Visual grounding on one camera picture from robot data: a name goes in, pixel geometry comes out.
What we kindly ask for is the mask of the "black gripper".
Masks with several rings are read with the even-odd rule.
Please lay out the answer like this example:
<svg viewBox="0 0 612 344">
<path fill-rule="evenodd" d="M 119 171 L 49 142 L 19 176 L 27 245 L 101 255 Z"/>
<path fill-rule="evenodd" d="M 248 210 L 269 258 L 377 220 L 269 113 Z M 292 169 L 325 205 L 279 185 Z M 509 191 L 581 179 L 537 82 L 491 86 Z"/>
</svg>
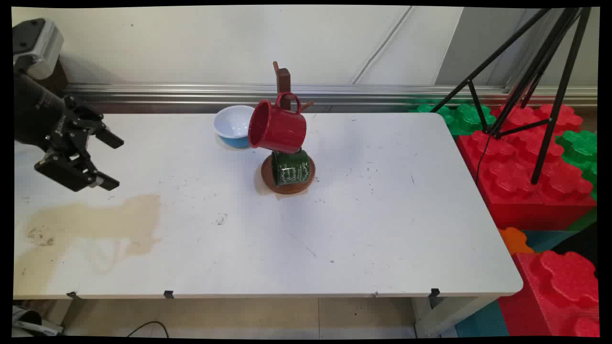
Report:
<svg viewBox="0 0 612 344">
<path fill-rule="evenodd" d="M 124 140 L 111 132 L 103 122 L 104 114 L 80 98 L 67 95 L 59 98 L 26 74 L 13 72 L 14 140 L 40 148 L 46 154 L 34 169 L 60 185 L 78 192 L 86 187 L 114 190 L 120 182 L 99 171 L 87 157 L 72 159 L 61 152 L 48 150 L 51 137 L 67 109 L 66 119 L 72 129 L 94 135 L 116 149 Z"/>
</svg>

